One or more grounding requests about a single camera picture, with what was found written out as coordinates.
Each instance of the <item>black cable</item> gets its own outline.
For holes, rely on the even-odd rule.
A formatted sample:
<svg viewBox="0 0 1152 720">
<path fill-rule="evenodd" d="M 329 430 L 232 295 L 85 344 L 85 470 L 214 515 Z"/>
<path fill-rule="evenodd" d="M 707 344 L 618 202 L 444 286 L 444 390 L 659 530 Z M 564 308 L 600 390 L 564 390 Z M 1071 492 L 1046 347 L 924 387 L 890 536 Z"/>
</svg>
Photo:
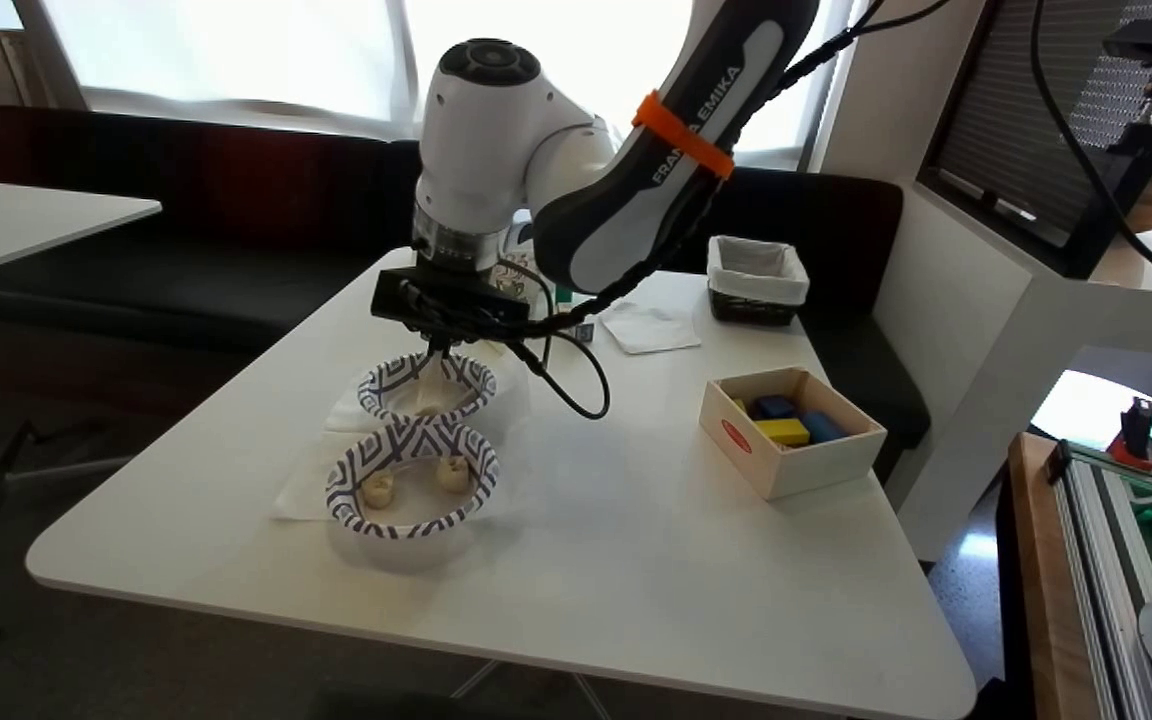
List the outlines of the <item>black cable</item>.
<svg viewBox="0 0 1152 720">
<path fill-rule="evenodd" d="M 788 69 L 780 70 L 775 92 L 772 92 L 762 103 L 772 103 L 772 98 L 775 98 L 783 87 L 792 87 L 794 80 L 812 76 L 818 64 L 826 64 L 826 59 L 833 59 L 835 53 L 842 53 L 846 42 L 856 42 L 856 35 L 873 35 L 873 32 L 888 32 L 888 27 L 914 24 L 914 20 L 932 15 L 932 12 L 938 12 L 945 2 L 948 2 L 948 0 L 932 0 L 932 2 L 921 6 L 921 12 L 907 12 L 907 15 L 890 15 L 890 20 L 873 24 L 875 12 L 885 6 L 885 0 L 873 0 L 851 27 L 842 27 L 842 32 L 833 35 L 833 38 L 824 38 L 824 42 L 818 42 L 814 53 L 809 53 L 805 59 L 788 64 Z"/>
<path fill-rule="evenodd" d="M 932 15 L 932 12 L 938 12 L 948 0 L 932 0 L 926 6 L 921 6 L 921 12 L 907 12 L 907 15 L 890 15 L 890 20 L 878 20 L 878 24 L 863 24 L 856 35 L 873 35 L 873 32 L 888 32 L 888 27 L 905 27 L 905 24 L 914 24 L 914 20 L 924 20 L 924 15 Z"/>
<path fill-rule="evenodd" d="M 504 254 L 501 254 L 501 262 L 513 267 L 513 270 L 518 270 L 518 277 L 529 277 L 529 278 L 540 286 L 540 295 L 543 295 L 543 318 L 552 318 L 552 295 L 546 295 L 543 277 L 533 270 L 533 267 L 524 267 L 524 262 L 516 262 L 516 258 L 504 258 Z"/>
<path fill-rule="evenodd" d="M 403 374 L 380 382 L 377 395 L 394 390 L 401 382 L 407 382 L 413 374 L 418 374 L 433 356 L 444 356 L 444 352 L 438 352 L 438 347 L 429 347 Z"/>
<path fill-rule="evenodd" d="M 540 364 L 540 356 L 524 344 L 524 341 L 508 341 L 508 347 L 582 419 L 603 419 L 610 412 L 610 382 L 607 382 L 607 370 L 600 364 L 600 356 L 591 347 L 582 347 L 578 341 L 571 337 L 559 337 L 566 341 L 586 364 L 591 370 L 600 374 L 600 390 L 603 390 L 603 408 L 582 408 L 574 404 L 574 395 Z"/>
<path fill-rule="evenodd" d="M 1084 174 L 1087 174 L 1096 199 L 1102 202 L 1102 210 L 1112 215 L 1114 230 L 1152 262 L 1152 248 L 1132 230 L 1122 208 L 1114 202 L 1112 186 L 1102 184 L 1102 174 L 1096 170 L 1090 155 L 1084 153 L 1084 142 L 1077 138 L 1077 130 L 1068 126 L 1068 121 L 1055 103 L 1055 92 L 1051 92 L 1046 70 L 1045 70 L 1045 12 L 1046 12 L 1046 0 L 1037 0 L 1032 24 L 1029 24 L 1029 70 L 1041 87 L 1041 98 L 1045 98 L 1051 122 L 1060 126 L 1060 138 L 1068 142 L 1068 153 L 1084 168 Z"/>
<path fill-rule="evenodd" d="M 805 59 L 788 64 L 788 70 L 780 76 L 780 85 L 768 92 L 768 98 L 775 98 L 788 85 L 794 85 L 798 76 L 814 70 L 818 64 L 826 64 L 835 53 L 842 53 L 856 35 L 863 32 L 888 32 L 888 27 L 898 27 L 898 24 L 911 24 L 911 20 L 924 20 L 932 12 L 945 6 L 945 0 L 932 0 L 926 6 L 921 12 L 907 12 L 907 15 L 897 15 L 897 20 L 885 20 L 878 27 L 873 27 L 873 15 L 885 6 L 885 0 L 873 0 L 861 20 L 851 27 L 842 27 L 839 35 L 833 35 L 826 42 L 818 42 L 814 53 L 809 53 Z M 513 331 L 518 337 L 552 337 L 559 328 L 571 328 L 578 318 L 586 318 L 591 311 L 603 311 L 610 308 L 618 295 L 627 295 L 644 277 L 652 277 L 659 267 L 659 258 L 666 254 L 673 248 L 655 248 L 646 258 L 641 258 L 637 267 L 627 267 L 614 285 L 607 285 L 600 295 L 574 302 L 571 311 L 559 311 L 559 316 L 546 316 L 543 324 L 518 324 Z"/>
</svg>

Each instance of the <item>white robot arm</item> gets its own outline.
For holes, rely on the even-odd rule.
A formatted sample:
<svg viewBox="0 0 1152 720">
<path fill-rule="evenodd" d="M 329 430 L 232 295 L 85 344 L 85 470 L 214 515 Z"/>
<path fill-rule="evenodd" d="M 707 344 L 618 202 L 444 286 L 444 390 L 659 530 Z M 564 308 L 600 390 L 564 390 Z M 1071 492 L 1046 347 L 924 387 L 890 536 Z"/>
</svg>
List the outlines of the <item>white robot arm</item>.
<svg viewBox="0 0 1152 720">
<path fill-rule="evenodd" d="M 683 53 L 618 153 L 533 53 L 455 42 L 424 107 L 418 262 L 384 270 L 373 311 L 436 347 L 518 328 L 524 308 L 485 286 L 516 208 L 533 208 L 546 278 L 603 295 L 644 277 L 728 181 L 740 126 L 775 96 L 812 20 L 814 0 L 692 0 Z"/>
</svg>

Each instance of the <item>sticker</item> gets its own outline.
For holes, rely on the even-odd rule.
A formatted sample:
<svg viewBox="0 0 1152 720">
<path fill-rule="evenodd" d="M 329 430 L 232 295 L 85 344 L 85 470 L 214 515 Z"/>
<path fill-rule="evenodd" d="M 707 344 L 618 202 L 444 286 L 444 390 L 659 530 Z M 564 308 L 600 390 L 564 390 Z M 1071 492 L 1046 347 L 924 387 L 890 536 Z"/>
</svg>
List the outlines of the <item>sticker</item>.
<svg viewBox="0 0 1152 720">
<path fill-rule="evenodd" d="M 728 424 L 728 419 L 719 419 L 719 424 L 740 450 L 751 450 L 734 424 Z"/>
</svg>

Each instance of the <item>patterned bowl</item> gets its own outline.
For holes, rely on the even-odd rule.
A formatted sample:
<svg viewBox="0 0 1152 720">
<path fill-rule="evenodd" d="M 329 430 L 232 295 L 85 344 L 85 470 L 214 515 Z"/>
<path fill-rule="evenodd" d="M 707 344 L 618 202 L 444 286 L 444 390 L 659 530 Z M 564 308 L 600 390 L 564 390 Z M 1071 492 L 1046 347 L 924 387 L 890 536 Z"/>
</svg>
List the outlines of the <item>patterned bowl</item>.
<svg viewBox="0 0 1152 720">
<path fill-rule="evenodd" d="M 463 455 L 473 484 L 463 494 L 438 492 L 433 470 L 438 455 Z M 366 507 L 360 484 L 373 470 L 407 465 L 401 474 L 394 507 Z M 335 547 L 360 550 L 380 569 L 429 569 L 463 547 L 463 521 L 489 502 L 496 492 L 496 448 L 463 428 L 455 414 L 391 414 L 362 430 L 329 474 L 329 512 Z"/>
<path fill-rule="evenodd" d="M 466 356 L 394 356 L 373 367 L 360 387 L 360 408 L 373 414 L 455 414 L 459 424 L 489 408 L 496 374 Z"/>
</svg>

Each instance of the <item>small white box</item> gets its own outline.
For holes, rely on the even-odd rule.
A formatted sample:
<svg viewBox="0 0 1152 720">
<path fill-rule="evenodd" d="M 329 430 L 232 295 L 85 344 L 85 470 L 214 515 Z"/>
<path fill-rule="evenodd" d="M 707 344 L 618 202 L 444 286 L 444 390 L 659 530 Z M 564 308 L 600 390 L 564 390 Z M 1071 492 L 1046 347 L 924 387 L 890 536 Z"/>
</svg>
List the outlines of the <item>small white box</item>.
<svg viewBox="0 0 1152 720">
<path fill-rule="evenodd" d="M 824 412 L 842 435 L 783 448 L 768 439 L 748 404 L 760 395 L 792 395 L 798 412 Z M 818 484 L 868 474 L 888 428 L 861 412 L 846 395 L 805 367 L 775 367 L 760 374 L 728 374 L 705 387 L 699 428 L 751 481 L 762 499 L 794 494 Z"/>
<path fill-rule="evenodd" d="M 812 277 L 783 240 L 712 236 L 707 295 L 719 318 L 788 324 L 809 302 Z"/>
</svg>

